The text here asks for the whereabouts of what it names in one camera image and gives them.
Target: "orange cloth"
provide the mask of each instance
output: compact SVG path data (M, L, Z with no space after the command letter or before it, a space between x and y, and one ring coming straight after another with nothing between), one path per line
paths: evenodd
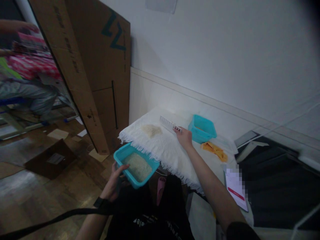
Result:
M223 152L221 148L212 144L211 142L205 142L201 144L203 150L209 151L217 155L221 162L227 162L228 156Z

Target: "cardboard box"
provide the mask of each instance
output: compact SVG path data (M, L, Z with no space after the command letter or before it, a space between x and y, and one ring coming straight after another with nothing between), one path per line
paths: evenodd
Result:
M25 168L49 179L55 179L77 156L63 139L24 164Z
M99 0L30 0L99 154L129 124L130 23Z

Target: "hand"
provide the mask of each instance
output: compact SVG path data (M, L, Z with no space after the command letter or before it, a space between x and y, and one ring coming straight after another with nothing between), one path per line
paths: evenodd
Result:
M16 20L0 20L0 26L2 30L7 33L17 33L22 29L29 29L35 33L39 33L39 28L33 23L16 21Z
M129 168L129 164L121 165L118 169L116 169L117 163L114 162L112 165L112 172L107 182L106 186L104 187L100 198L107 199L109 202L113 202L119 196L120 190L120 181L119 176L121 172L125 169Z
M0 57L8 57L16 55L15 52L7 49L0 49Z
M189 130L180 127L182 130L182 133L180 133L178 130L173 129L173 131L177 134L177 138L179 143L181 144L181 146L187 150L192 146L192 132L190 132Z

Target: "white wainscoting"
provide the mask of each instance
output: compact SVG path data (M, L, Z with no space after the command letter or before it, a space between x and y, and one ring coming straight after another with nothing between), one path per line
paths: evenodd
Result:
M191 120L193 114L208 118L214 122L218 134L232 140L250 130L265 134L277 126L241 109L131 68L129 123L133 123L156 106L179 114L185 119ZM320 163L320 141L316 138L287 127L279 127L266 137L306 153L308 157Z

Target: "black strap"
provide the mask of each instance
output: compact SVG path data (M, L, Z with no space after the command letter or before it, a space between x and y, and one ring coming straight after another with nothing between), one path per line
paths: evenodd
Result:
M30 233L33 233L43 227L46 227L48 225L51 225L53 223L57 223L60 222L66 218L69 218L71 216L74 215L88 215L88 214L100 214L100 215L113 215L115 211L120 210L119 208L98 208L98 209L94 209L94 208L77 208L77 209L73 209L70 210L68 212L65 212L63 214L61 214L60 216L48 221L48 222L44 222L44 223L40 223L31 227L27 227L27 228L23 228L11 233L6 233L4 235L0 236L1 240L16 240L16 239L20 239L24 236L27 236Z

